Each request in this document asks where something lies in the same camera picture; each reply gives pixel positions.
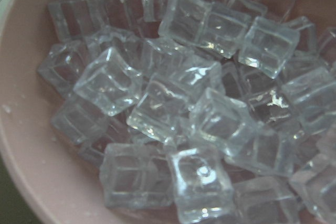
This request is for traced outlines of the pile of clear ice cubes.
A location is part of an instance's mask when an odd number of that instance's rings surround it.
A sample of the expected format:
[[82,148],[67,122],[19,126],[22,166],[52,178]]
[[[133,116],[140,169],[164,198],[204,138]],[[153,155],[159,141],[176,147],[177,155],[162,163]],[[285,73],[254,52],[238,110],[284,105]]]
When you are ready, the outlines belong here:
[[296,0],[56,0],[38,73],[107,208],[335,223],[335,28]]

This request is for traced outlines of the pink bowl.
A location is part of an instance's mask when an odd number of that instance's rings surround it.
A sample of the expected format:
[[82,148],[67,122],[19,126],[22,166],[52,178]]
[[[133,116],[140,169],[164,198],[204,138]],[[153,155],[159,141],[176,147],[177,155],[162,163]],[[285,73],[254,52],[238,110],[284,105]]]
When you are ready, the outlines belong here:
[[1,155],[43,223],[177,223],[176,210],[109,210],[97,171],[50,126],[61,105],[36,69],[57,37],[47,4],[1,1]]

